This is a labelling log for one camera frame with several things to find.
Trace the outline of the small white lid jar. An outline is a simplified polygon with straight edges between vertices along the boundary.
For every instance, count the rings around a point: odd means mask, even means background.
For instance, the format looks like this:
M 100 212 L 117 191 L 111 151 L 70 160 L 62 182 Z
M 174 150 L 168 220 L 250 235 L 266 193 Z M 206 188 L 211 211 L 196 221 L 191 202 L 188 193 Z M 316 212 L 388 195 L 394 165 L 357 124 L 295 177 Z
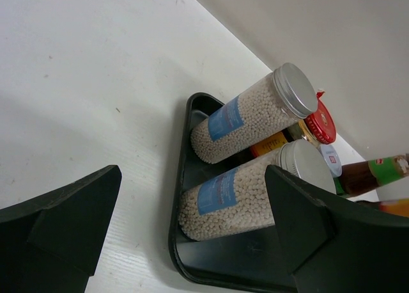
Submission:
M 325 160 L 330 172 L 334 178 L 338 178 L 342 175 L 343 169 L 341 160 L 332 145 L 320 145 L 318 151 Z

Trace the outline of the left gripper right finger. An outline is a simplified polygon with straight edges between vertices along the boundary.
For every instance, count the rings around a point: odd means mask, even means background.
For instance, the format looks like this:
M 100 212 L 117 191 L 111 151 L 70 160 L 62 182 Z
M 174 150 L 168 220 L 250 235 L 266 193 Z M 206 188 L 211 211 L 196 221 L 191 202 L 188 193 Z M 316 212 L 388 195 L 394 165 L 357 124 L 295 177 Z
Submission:
M 265 171 L 286 268 L 299 292 L 407 292 L 408 219 Z

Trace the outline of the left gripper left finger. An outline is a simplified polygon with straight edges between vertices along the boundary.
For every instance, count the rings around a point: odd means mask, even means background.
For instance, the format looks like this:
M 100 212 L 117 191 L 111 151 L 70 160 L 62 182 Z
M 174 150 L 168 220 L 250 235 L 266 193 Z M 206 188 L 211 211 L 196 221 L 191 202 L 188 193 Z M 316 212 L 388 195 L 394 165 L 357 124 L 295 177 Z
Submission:
M 121 179 L 119 167 L 109 165 L 1 209 L 1 292 L 84 292 Z

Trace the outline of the red lid sauce jar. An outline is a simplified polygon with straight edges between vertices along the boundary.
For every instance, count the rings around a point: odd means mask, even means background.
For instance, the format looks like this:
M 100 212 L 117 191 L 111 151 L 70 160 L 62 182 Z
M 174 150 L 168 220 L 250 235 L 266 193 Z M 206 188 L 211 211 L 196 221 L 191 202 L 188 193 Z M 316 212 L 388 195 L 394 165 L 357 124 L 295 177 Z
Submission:
M 324 91 L 319 91 L 316 94 L 318 108 L 313 114 L 252 145 L 249 148 L 251 156 L 260 157 L 298 139 L 304 139 L 316 148 L 320 145 L 332 144 L 336 140 L 337 131 L 329 110 L 321 101 L 324 93 Z

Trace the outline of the white bead jar silver lid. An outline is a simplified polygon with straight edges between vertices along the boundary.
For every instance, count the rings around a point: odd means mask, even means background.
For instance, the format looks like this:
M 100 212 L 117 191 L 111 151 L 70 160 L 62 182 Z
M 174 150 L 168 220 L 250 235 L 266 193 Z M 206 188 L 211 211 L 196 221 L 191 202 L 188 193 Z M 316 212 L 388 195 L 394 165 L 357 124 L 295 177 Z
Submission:
M 215 164 L 313 114 L 316 92 L 307 76 L 285 63 L 193 128 L 192 149 Z

